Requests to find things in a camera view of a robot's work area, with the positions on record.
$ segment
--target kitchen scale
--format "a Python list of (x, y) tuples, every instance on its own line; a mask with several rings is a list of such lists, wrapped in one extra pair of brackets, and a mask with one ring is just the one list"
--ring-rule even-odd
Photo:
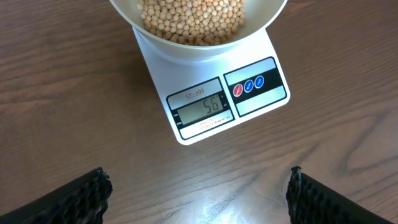
[(133, 28), (177, 141), (193, 144), (285, 105), (290, 91), (266, 30), (209, 58), (178, 58)]

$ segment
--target red button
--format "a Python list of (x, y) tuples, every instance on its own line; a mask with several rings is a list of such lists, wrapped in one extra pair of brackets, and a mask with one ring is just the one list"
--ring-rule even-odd
[(234, 87), (234, 96), (235, 96), (235, 97), (238, 97), (238, 96), (240, 96), (240, 95), (242, 94), (242, 92), (243, 92), (243, 86), (242, 86), (242, 84), (237, 84), (237, 85)]

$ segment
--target table surface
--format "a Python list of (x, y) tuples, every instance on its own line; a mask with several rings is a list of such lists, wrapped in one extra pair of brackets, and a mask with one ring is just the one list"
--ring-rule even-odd
[(108, 1), (1, 1), (0, 214), (101, 166), (105, 223), (288, 223), (300, 165), (398, 223), (397, 11), (289, 1), (267, 31), (290, 102), (186, 147)]

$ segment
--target white bowl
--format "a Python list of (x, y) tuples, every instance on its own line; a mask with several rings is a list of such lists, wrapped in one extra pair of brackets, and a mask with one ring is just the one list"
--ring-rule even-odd
[(156, 47), (183, 58), (212, 57), (229, 51), (258, 30), (265, 29), (279, 15), (287, 2), (287, 0), (246, 0), (243, 5), (246, 8), (245, 25), (239, 27), (238, 33), (234, 35), (233, 39), (221, 45), (199, 47), (176, 44), (146, 31), (144, 21), (140, 17), (142, 11), (137, 9), (139, 0), (110, 1), (120, 15)]

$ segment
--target digital screen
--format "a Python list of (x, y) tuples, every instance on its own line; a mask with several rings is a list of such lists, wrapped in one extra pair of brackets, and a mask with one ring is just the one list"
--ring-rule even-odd
[(219, 111), (223, 111), (223, 105), (221, 104), (218, 95), (205, 98), (201, 101), (177, 110), (182, 124), (191, 123), (192, 121), (196, 121)]

